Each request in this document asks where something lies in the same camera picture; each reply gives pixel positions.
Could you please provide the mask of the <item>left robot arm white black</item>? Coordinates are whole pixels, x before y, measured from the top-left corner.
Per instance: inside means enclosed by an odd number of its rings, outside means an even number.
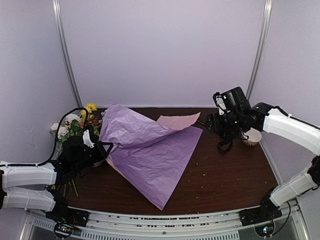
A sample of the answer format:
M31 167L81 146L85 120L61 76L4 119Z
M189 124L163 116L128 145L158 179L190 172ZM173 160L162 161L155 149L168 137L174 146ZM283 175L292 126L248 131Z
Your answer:
M57 190L32 190L34 185L65 185L94 168L110 154L113 143L93 142L89 137L72 136L62 144L56 160L42 163L3 163L0 166L1 208L34 209L52 212L61 222L72 218L66 199Z

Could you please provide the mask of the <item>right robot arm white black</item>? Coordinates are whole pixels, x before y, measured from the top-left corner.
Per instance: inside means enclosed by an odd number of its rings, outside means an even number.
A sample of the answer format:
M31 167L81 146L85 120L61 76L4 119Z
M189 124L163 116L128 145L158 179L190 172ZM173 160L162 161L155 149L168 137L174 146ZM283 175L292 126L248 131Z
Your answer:
M209 131L220 135L217 147L227 153L233 140L241 133L256 130L282 137L314 154L309 166L290 180L278 185L266 194L261 206L256 210L259 220L268 220L278 207L285 202L303 195L320 186L320 128L285 112L279 106L259 102L254 106L248 103L227 106L225 109L206 117Z

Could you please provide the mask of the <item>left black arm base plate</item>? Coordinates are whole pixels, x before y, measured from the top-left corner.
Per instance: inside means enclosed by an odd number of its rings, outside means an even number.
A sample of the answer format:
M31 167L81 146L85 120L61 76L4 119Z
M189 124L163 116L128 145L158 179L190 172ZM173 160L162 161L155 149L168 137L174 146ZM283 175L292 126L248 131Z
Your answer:
M69 225L72 227L86 227L90 213L85 210L67 208L66 212L50 211L45 212L45 216L56 223Z

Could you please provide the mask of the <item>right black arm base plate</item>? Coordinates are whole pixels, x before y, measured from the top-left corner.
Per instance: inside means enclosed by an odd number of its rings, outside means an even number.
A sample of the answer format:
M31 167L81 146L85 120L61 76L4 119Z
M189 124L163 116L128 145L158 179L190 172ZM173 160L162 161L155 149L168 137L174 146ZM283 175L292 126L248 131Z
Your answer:
M268 210L262 209L261 206L243 209L239 212L239 218L243 227L271 221L281 216L281 210L276 209L269 212Z

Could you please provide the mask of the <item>pale yellow fake flower bunch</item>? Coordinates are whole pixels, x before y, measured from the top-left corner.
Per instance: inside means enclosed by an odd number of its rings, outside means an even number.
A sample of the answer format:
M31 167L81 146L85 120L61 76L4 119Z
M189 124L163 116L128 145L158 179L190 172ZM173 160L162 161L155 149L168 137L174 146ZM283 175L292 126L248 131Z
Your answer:
M61 122L54 123L50 127L50 134L55 136L57 134L57 141L62 145L70 137L81 137L84 132L84 123L81 123L81 116L79 114L70 113Z

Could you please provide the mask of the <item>bright yellow fake flower stem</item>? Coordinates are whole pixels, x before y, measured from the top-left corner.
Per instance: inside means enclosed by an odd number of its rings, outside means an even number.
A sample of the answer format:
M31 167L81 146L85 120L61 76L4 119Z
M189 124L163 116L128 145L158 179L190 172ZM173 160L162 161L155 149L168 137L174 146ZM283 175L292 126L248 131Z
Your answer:
M98 110L98 106L95 103L88 103L84 108L80 111L81 123L87 124L94 119L94 113Z

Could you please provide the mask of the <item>purple wrapping paper sheet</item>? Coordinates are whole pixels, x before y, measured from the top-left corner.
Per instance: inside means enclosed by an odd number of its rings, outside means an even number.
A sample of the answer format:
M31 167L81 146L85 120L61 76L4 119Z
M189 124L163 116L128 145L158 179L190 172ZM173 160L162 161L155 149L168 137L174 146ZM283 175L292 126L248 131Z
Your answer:
M200 113L157 120L111 104L102 117L99 139L112 143L107 162L146 199L163 210L202 135L194 127Z

